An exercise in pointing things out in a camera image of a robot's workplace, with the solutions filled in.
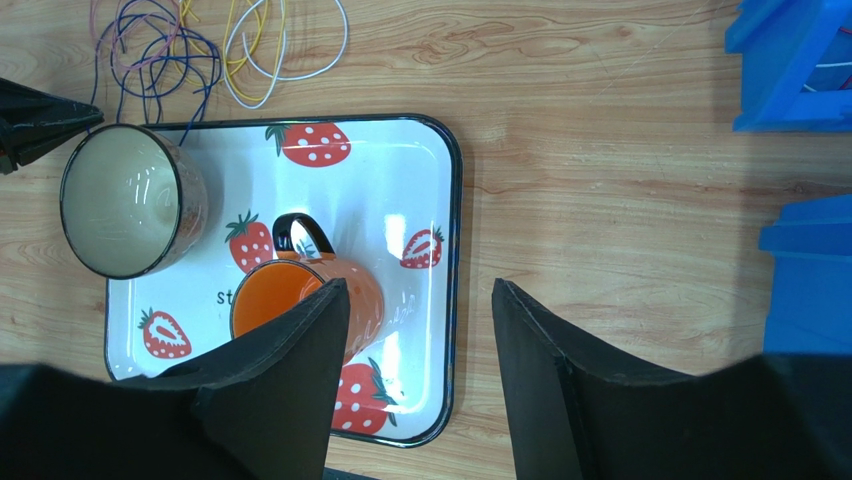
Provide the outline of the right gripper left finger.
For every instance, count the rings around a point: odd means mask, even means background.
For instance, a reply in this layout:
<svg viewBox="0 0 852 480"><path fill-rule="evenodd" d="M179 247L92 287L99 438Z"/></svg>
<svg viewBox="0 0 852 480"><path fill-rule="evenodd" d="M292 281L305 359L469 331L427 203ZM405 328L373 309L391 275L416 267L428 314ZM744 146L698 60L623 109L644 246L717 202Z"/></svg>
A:
<svg viewBox="0 0 852 480"><path fill-rule="evenodd" d="M5 479L319 479L346 343L333 280L163 374L106 383L1 368Z"/></svg>

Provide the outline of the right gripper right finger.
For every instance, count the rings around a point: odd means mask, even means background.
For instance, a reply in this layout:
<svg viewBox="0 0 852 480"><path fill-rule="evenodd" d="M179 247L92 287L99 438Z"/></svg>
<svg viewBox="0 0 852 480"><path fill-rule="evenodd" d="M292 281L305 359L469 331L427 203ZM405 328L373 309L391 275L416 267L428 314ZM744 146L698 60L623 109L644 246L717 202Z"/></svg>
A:
<svg viewBox="0 0 852 480"><path fill-rule="evenodd" d="M847 479L851 360L758 354L704 374L634 356L499 279L492 314L520 479Z"/></svg>

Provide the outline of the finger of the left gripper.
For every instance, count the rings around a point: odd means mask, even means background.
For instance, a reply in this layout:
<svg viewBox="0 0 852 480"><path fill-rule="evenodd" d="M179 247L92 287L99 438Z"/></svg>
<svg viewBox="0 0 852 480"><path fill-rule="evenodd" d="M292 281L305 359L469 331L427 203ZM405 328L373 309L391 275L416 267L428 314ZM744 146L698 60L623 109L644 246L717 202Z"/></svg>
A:
<svg viewBox="0 0 852 480"><path fill-rule="evenodd" d="M1 81L1 173L9 175L104 121L96 106Z"/></svg>

